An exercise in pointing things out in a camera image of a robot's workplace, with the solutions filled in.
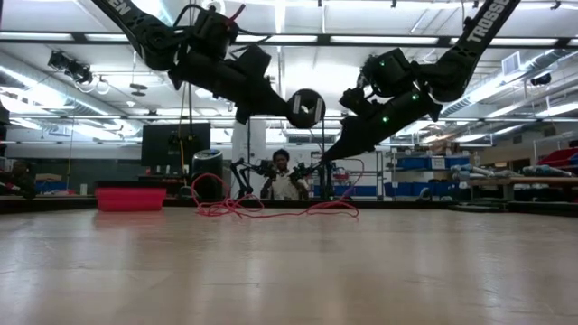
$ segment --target air duct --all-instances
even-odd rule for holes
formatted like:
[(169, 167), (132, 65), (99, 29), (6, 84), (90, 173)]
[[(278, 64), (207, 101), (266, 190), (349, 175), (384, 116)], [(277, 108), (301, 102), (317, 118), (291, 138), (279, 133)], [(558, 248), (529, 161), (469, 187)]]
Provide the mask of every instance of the air duct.
[(461, 99), (449, 104), (447, 107), (444, 107), (440, 117), (447, 117), (466, 107), (471, 107), (481, 100), (497, 94), (498, 92), (496, 89), (503, 89), (504, 86), (511, 84), (516, 80), (526, 79), (528, 77), (533, 78), (552, 64), (568, 59), (574, 56), (577, 52), (578, 51), (572, 50), (548, 50), (521, 63), (519, 65), (520, 72), (515, 73), (514, 78), (511, 77), (511, 73), (505, 75), (504, 69), (498, 70), (476, 83), (476, 85), (471, 87), (467, 93), (461, 97)]
[[(84, 94), (73, 86), (69, 86), (58, 79), (41, 72), (28, 64), (21, 62), (10, 55), (0, 52), (0, 72), (7, 75), (11, 79), (17, 79), (23, 83), (30, 90), (38, 88), (45, 92), (45, 96), (54, 101), (62, 100), (60, 105), (72, 105), (75, 107), (68, 115), (84, 115), (84, 116), (120, 116), (125, 113), (120, 109), (114, 108), (100, 100), (93, 98), (90, 95)], [(138, 121), (124, 121), (131, 125), (135, 130), (142, 128), (142, 124)]]

